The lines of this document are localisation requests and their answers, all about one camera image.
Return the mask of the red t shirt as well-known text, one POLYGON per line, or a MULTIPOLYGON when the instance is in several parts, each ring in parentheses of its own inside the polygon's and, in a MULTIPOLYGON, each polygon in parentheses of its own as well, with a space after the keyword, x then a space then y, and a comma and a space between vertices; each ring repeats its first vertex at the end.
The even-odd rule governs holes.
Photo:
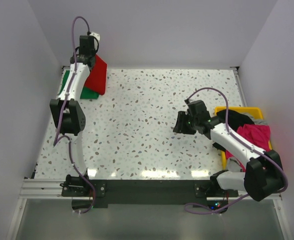
POLYGON ((91 89, 94 92, 105 94, 107 79, 107 63, 98 55, 96 55, 96 63, 87 78, 84 87, 91 89))

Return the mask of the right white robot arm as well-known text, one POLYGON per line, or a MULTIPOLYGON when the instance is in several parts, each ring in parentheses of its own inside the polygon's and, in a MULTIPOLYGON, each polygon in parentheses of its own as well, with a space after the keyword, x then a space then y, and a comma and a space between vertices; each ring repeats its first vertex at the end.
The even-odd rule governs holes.
POLYGON ((211 117, 203 101, 185 100, 185 103, 187 110, 178 112, 173 132, 205 135, 245 167, 244 172, 226 169, 212 175, 209 184, 212 195, 219 197, 227 190, 243 191, 259 202, 287 189, 288 179, 276 151, 256 146, 232 130, 226 120, 211 117))

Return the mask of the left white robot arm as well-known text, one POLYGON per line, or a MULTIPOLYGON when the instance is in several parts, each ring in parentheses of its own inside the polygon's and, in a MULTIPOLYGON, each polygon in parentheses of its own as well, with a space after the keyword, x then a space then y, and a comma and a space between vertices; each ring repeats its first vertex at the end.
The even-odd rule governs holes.
POLYGON ((86 117, 79 100, 84 84, 95 63, 99 49, 100 35, 88 32, 79 37, 79 47, 74 48, 70 58, 68 78, 60 94, 49 103, 51 115, 56 127, 53 145, 66 139, 68 157, 71 163, 73 177, 85 176, 87 166, 83 157, 82 132, 85 129, 86 117))

